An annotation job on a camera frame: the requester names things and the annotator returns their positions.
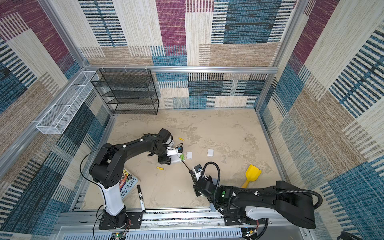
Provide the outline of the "black yellow handled screwdriver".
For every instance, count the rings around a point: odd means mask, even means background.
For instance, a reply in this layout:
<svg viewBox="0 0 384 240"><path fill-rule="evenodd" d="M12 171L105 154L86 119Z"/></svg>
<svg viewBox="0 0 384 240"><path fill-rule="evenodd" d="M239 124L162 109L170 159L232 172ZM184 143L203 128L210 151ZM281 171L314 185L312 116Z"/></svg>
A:
<svg viewBox="0 0 384 240"><path fill-rule="evenodd" d="M184 161L182 161L182 163L188 169L189 174L191 175L193 182L195 182L196 181L196 175L195 175L194 171L191 170Z"/></svg>

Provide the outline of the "white remote with green buttons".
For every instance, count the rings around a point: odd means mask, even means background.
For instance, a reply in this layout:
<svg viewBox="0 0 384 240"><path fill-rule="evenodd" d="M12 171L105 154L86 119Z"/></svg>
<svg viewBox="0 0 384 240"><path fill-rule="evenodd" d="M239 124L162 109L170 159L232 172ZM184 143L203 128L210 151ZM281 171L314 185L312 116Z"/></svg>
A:
<svg viewBox="0 0 384 240"><path fill-rule="evenodd" d="M180 155L182 154L176 154L176 155L172 155L170 158L171 158L171 164L174 165L176 163L180 163L182 162L182 160L180 159Z"/></svg>

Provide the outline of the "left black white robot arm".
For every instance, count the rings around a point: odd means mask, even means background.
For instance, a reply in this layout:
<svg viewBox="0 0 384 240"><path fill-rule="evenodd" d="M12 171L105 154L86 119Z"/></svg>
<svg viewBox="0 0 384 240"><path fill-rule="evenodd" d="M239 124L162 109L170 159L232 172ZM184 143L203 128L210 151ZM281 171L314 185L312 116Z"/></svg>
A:
<svg viewBox="0 0 384 240"><path fill-rule="evenodd" d="M123 144L104 144L93 160L89 174L98 187L104 199L104 223L111 229L121 229L128 226L126 206L120 191L120 180L123 175L125 162L137 155L149 152L157 155L160 164L169 165L171 154L168 149L173 141L172 134L161 129L157 134L145 134L137 140Z"/></svg>

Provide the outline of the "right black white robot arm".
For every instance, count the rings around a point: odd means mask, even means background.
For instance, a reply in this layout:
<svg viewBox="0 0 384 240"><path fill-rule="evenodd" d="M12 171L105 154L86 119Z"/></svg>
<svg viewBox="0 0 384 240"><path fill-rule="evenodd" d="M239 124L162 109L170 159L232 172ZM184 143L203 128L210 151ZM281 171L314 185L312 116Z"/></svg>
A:
<svg viewBox="0 0 384 240"><path fill-rule="evenodd" d="M323 203L319 193L285 181L277 181L267 188L241 189L218 187L211 178L201 176L194 181L194 191L197 196L206 197L222 216L239 224L285 219L295 226L315 229L315 210Z"/></svg>

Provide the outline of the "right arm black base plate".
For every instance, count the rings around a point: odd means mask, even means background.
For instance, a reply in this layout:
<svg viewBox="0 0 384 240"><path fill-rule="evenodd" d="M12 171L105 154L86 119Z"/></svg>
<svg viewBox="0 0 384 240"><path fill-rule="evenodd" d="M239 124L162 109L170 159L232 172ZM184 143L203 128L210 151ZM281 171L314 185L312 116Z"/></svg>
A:
<svg viewBox="0 0 384 240"><path fill-rule="evenodd" d="M225 220L226 226L234 225L264 225L266 219L253 220L246 216L246 208L230 209L229 211L224 208L219 208L218 212Z"/></svg>

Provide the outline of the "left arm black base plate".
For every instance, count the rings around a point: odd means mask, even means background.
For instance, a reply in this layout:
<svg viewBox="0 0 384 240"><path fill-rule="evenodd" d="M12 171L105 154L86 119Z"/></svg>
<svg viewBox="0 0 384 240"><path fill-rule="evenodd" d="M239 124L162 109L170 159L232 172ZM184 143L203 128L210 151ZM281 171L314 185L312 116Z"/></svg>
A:
<svg viewBox="0 0 384 240"><path fill-rule="evenodd" d="M139 229L142 224L142 212L126 212L125 216L122 214L118 216L111 216L108 213L103 213L102 219L99 223L99 230L126 230Z"/></svg>

